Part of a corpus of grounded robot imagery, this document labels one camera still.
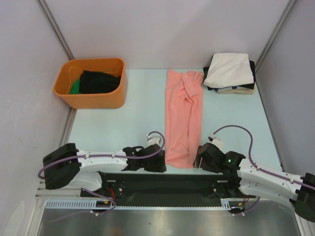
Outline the pink t shirt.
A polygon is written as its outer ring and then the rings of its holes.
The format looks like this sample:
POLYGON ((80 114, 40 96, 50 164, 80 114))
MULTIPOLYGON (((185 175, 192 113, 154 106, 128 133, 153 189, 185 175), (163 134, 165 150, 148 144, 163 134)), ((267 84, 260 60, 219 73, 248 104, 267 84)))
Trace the pink t shirt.
POLYGON ((192 168, 201 142, 202 81, 202 72, 167 72, 165 162, 175 168, 192 168))

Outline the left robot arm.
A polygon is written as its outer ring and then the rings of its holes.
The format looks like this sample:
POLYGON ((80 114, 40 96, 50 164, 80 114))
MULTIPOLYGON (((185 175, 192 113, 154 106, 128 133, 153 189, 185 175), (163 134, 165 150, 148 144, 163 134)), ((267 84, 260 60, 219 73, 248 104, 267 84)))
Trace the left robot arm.
POLYGON ((97 196, 108 193, 108 171, 166 171, 165 151, 159 144, 147 147, 125 147, 115 152, 88 152, 68 143, 43 158, 43 168, 37 176, 48 190, 66 186, 84 188, 97 196))

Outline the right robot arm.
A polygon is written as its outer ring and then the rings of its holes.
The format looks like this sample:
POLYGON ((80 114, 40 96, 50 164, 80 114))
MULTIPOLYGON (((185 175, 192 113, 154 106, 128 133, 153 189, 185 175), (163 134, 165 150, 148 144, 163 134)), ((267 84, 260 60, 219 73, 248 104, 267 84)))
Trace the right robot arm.
POLYGON ((228 177, 226 183, 212 183, 211 190, 220 198, 238 198, 240 195, 268 199, 293 207, 301 218, 315 220, 315 176, 304 176, 274 171, 253 164, 248 157, 229 151, 223 153, 217 146, 206 143, 198 148, 194 167, 228 177))

